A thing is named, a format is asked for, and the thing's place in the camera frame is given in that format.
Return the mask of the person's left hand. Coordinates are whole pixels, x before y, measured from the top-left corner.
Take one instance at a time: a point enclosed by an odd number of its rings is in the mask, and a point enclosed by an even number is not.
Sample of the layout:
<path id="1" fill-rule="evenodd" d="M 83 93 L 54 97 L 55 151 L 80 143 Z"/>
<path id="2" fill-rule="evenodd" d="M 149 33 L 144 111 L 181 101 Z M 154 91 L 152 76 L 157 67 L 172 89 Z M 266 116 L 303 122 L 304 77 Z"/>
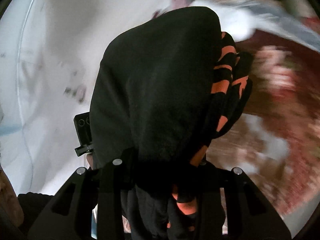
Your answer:
<path id="1" fill-rule="evenodd" d="M 1 167 L 1 218 L 19 227 L 24 220 L 23 210 L 10 180 Z"/>

